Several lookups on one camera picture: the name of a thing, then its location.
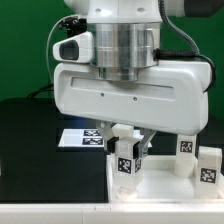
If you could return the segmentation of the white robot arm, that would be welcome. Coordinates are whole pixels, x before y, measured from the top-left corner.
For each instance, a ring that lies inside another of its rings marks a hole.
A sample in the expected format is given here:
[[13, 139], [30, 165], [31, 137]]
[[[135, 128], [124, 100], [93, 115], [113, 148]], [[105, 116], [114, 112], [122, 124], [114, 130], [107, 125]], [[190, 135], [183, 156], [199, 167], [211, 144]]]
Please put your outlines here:
[[85, 28], [53, 47], [60, 112], [96, 120], [109, 152], [113, 124], [139, 128], [135, 158], [158, 131], [192, 136], [206, 126], [215, 66], [196, 46], [161, 49], [160, 29], [172, 16], [212, 16], [224, 0], [64, 1]]

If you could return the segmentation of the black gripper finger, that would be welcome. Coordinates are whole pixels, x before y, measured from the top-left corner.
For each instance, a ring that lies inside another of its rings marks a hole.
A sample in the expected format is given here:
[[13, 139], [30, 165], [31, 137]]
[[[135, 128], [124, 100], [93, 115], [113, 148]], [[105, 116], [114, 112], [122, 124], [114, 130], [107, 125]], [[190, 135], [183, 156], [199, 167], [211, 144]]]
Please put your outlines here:
[[143, 138], [134, 145], [133, 157], [144, 159], [148, 155], [148, 148], [149, 148], [148, 144], [155, 136], [156, 131], [152, 129], [141, 128], [139, 130], [139, 134], [142, 135]]
[[115, 152], [115, 143], [119, 140], [112, 131], [112, 124], [105, 121], [97, 121], [96, 127], [104, 140], [104, 149], [109, 153]]

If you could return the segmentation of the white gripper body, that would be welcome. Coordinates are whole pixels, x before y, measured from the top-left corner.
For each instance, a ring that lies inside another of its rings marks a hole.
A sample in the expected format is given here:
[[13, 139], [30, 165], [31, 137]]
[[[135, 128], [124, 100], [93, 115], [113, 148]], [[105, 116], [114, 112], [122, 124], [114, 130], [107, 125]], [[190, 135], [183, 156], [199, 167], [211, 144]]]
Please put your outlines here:
[[199, 61], [161, 61], [135, 82], [104, 80], [91, 65], [61, 63], [54, 95], [63, 114], [195, 135], [208, 122], [210, 79], [210, 65]]

